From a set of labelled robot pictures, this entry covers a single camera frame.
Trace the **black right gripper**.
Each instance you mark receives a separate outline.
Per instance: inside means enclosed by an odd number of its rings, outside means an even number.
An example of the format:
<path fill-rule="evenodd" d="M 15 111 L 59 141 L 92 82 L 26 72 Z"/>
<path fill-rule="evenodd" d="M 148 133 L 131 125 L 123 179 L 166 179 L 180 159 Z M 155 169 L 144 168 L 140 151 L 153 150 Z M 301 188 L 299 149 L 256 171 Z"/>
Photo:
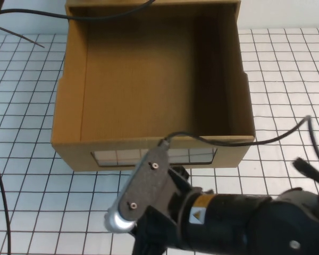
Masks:
<path fill-rule="evenodd" d="M 183 166 L 171 166 L 166 184 L 157 200 L 147 207 L 132 230 L 135 238 L 132 254 L 164 254 L 168 248 L 190 250 L 187 234 L 189 214 L 201 188 L 188 181 Z"/>

